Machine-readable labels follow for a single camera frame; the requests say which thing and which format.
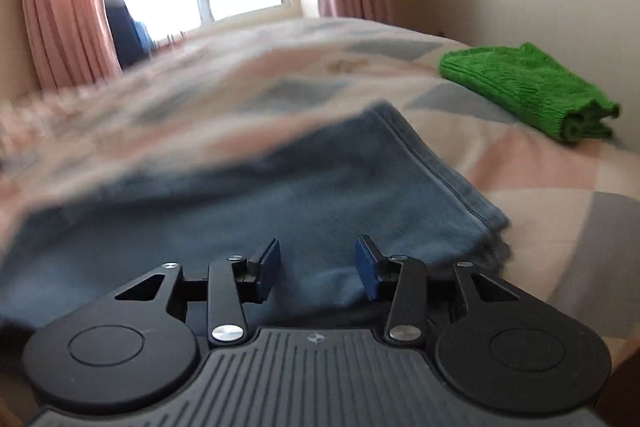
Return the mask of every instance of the crosshair logo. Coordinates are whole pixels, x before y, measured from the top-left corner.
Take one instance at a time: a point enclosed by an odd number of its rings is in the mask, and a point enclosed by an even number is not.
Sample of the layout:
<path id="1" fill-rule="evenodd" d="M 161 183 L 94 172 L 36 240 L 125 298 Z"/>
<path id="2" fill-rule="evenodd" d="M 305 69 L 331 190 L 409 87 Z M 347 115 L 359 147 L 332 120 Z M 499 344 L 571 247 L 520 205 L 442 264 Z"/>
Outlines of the crosshair logo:
<path id="1" fill-rule="evenodd" d="M 320 333 L 318 333 L 317 331 L 314 331 L 314 334 L 309 335 L 306 338 L 309 342 L 313 342 L 314 344 L 316 344 L 316 346 L 318 344 L 320 344 L 321 342 L 324 342 L 324 335 L 321 335 Z"/>

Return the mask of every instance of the green knitted fabric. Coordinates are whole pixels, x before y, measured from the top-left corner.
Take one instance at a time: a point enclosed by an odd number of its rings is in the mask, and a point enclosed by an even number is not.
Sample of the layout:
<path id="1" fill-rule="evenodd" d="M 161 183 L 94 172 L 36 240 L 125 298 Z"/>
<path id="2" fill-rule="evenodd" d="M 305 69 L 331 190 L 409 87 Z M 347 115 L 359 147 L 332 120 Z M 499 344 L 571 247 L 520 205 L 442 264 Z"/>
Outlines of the green knitted fabric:
<path id="1" fill-rule="evenodd" d="M 610 137 L 613 131 L 600 120 L 620 115 L 620 104 L 530 42 L 450 52 L 440 61 L 440 75 L 560 142 Z"/>

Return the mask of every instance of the denim fabric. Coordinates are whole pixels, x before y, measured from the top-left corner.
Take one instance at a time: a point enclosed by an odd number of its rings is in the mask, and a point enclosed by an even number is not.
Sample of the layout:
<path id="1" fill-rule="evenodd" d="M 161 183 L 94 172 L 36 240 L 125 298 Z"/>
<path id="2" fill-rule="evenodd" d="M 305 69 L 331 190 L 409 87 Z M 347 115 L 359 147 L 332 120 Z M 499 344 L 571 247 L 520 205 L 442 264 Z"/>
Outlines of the denim fabric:
<path id="1" fill-rule="evenodd" d="M 0 272 L 0 317 L 41 327 L 167 261 L 203 278 L 212 259 L 272 237 L 282 272 L 265 304 L 245 306 L 250 324 L 337 317 L 366 301 L 358 235 L 445 275 L 458 259 L 498 269 L 507 224 L 382 103 L 249 162 L 142 173 L 34 214 Z"/>

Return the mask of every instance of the bedspread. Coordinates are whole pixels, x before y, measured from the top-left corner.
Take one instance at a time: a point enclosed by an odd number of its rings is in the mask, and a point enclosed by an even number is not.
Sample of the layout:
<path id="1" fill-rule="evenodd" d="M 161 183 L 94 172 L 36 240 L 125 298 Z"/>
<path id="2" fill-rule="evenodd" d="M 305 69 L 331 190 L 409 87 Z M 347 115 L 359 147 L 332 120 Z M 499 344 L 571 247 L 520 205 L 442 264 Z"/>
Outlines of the bedspread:
<path id="1" fill-rule="evenodd" d="M 640 157 L 600 140 L 562 146 L 443 80 L 440 57 L 461 48 L 361 20 L 297 20 L 188 42 L 107 86 L 5 107 L 1 244 L 28 212 L 125 174 L 232 164 L 388 100 L 510 217 L 506 279 L 625 337 L 640 323 Z"/>

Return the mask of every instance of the silver screw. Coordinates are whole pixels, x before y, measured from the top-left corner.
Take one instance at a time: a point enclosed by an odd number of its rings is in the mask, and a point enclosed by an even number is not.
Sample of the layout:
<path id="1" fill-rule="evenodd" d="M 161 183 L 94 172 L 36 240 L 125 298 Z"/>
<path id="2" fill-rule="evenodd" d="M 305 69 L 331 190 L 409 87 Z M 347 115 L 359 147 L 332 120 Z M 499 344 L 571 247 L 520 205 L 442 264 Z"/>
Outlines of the silver screw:
<path id="1" fill-rule="evenodd" d="M 235 324 L 223 324 L 211 331 L 211 336 L 219 342 L 233 342 L 241 339 L 244 330 Z"/>
<path id="2" fill-rule="evenodd" d="M 389 336 L 398 342 L 413 342 L 420 338 L 422 332 L 419 328 L 415 326 L 410 326 L 408 324 L 403 324 L 400 326 L 396 326 L 391 328 L 389 331 Z"/>

